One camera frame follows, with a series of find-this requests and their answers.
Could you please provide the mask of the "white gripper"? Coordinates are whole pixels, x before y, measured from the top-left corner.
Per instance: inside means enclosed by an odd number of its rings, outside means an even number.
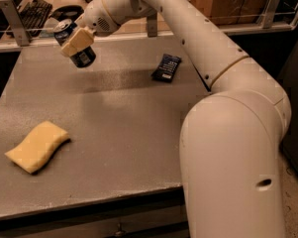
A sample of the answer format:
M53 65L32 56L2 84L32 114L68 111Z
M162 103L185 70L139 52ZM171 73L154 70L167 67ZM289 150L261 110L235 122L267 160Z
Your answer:
M90 47L94 43L93 34L85 29L89 28L96 36L110 36L120 29L102 0L92 0L84 9L84 13L78 17L76 24L81 27L70 38L69 43L61 47L61 53L70 58Z

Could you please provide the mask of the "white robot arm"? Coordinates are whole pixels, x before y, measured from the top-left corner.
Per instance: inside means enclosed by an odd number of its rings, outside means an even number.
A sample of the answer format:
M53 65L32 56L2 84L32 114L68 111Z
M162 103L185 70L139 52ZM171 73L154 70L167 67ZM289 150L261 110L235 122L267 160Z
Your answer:
M190 109L179 139L190 237L286 238L278 147L291 119L289 98L187 0L93 0L62 52L71 57L153 12L211 91Z

